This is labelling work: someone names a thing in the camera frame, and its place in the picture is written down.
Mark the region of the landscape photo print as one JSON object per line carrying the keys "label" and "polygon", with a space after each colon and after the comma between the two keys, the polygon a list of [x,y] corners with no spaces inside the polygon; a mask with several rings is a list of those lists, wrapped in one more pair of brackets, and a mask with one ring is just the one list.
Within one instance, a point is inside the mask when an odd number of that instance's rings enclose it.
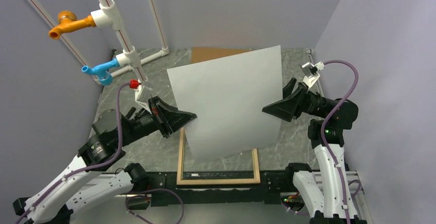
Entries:
{"label": "landscape photo print", "polygon": [[167,71],[177,108],[196,114],[184,127],[197,160],[275,143],[281,120],[262,112],[282,99],[281,47],[274,46]]}

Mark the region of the brown backing board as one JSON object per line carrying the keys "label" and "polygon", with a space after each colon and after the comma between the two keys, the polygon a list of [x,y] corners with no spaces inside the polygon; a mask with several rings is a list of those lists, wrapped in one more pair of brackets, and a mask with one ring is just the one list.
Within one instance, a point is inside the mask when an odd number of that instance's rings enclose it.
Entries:
{"label": "brown backing board", "polygon": [[191,64],[200,63],[208,60],[219,59],[236,54],[250,52],[249,49],[229,49],[229,48],[210,48],[194,47],[192,48]]}

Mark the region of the wooden picture frame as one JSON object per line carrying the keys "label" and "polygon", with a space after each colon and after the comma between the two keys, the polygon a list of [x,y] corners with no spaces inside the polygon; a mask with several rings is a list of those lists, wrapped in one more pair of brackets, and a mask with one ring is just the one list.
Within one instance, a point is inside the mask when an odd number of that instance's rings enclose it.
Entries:
{"label": "wooden picture frame", "polygon": [[179,152],[178,152],[178,165],[177,165],[177,185],[224,185],[224,184],[259,184],[261,183],[260,166],[258,149],[251,150],[253,177],[252,178],[230,178],[230,179],[183,179],[184,172],[184,154],[185,154],[185,130],[180,130],[179,137]]}

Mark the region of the white pvc pipe stand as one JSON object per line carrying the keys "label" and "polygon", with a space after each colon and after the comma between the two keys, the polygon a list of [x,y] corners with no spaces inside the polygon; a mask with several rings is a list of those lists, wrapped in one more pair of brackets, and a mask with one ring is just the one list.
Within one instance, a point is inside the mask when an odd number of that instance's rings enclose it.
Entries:
{"label": "white pvc pipe stand", "polygon": [[[120,66],[111,68],[109,72],[114,77],[117,77],[125,72],[133,71],[135,73],[136,79],[140,82],[148,81],[143,69],[142,65],[148,63],[154,59],[161,58],[166,56],[169,53],[168,46],[165,42],[162,29],[159,23],[159,19],[156,14],[155,6],[153,0],[148,0],[150,5],[150,9],[156,24],[156,28],[158,31],[158,35],[161,42],[161,50],[149,57],[140,59],[138,52],[133,46],[128,33],[125,29],[125,25],[122,19],[121,12],[117,8],[117,5],[114,0],[98,0],[99,1],[99,9],[90,13],[93,17],[96,27],[110,27],[116,34],[116,37],[121,44],[123,52],[115,56],[118,60]],[[36,10],[36,12],[42,17],[42,19],[48,24],[50,30],[59,24],[58,20],[54,21],[52,17],[50,17],[46,10],[42,7],[42,5],[37,0],[27,0],[27,2]],[[66,37],[66,33],[62,34],[58,40],[62,40],[65,46],[76,56],[77,60],[83,65],[87,65],[88,63],[83,57],[83,55],[78,51],[78,49],[73,46],[72,42]]]}

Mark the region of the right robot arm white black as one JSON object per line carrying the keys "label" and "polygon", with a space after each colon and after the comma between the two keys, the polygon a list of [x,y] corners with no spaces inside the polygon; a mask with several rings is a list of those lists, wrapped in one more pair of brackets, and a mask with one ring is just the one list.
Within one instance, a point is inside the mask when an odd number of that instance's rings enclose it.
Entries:
{"label": "right robot arm white black", "polygon": [[295,78],[283,87],[283,99],[263,107],[262,111],[284,121],[297,119],[302,113],[315,116],[307,136],[320,168],[322,188],[313,170],[305,163],[289,163],[283,177],[284,186],[297,190],[310,216],[310,223],[367,223],[359,217],[347,180],[343,131],[352,128],[358,106],[350,101],[335,110],[340,102],[314,93]]}

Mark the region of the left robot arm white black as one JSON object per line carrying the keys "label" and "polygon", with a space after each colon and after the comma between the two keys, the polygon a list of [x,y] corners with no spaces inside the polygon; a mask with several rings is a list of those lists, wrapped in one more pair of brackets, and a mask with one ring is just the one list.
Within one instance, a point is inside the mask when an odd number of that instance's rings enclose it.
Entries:
{"label": "left robot arm white black", "polygon": [[87,190],[83,187],[124,157],[123,147],[154,132],[169,138],[196,118],[196,114],[181,111],[159,97],[150,98],[148,103],[151,110],[131,108],[127,115],[119,108],[104,111],[92,125],[95,133],[64,171],[34,196],[13,202],[18,222],[69,223],[81,210],[116,193],[143,192],[148,179],[139,163],[130,164],[104,184]]}

